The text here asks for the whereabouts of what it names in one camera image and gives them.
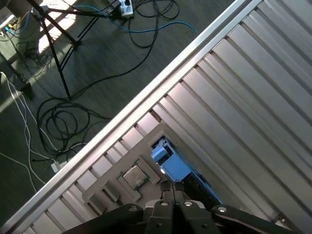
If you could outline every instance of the bolt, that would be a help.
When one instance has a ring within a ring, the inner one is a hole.
[[[227,210],[226,210],[226,208],[225,207],[219,207],[218,208],[218,211],[220,211],[220,212],[222,212],[222,213],[225,213]]]
[[[192,203],[192,202],[190,202],[190,201],[186,201],[186,202],[184,203],[184,205],[186,205],[186,206],[192,206],[192,205],[193,205],[193,203]]]
[[[129,211],[133,212],[133,211],[137,211],[137,207],[135,206],[131,206],[129,207]]]

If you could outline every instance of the metal rail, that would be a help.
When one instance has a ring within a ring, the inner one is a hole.
[[[236,0],[1,233],[61,233],[96,216],[82,192],[160,121],[196,153],[224,203],[308,233],[311,12],[308,0]]]

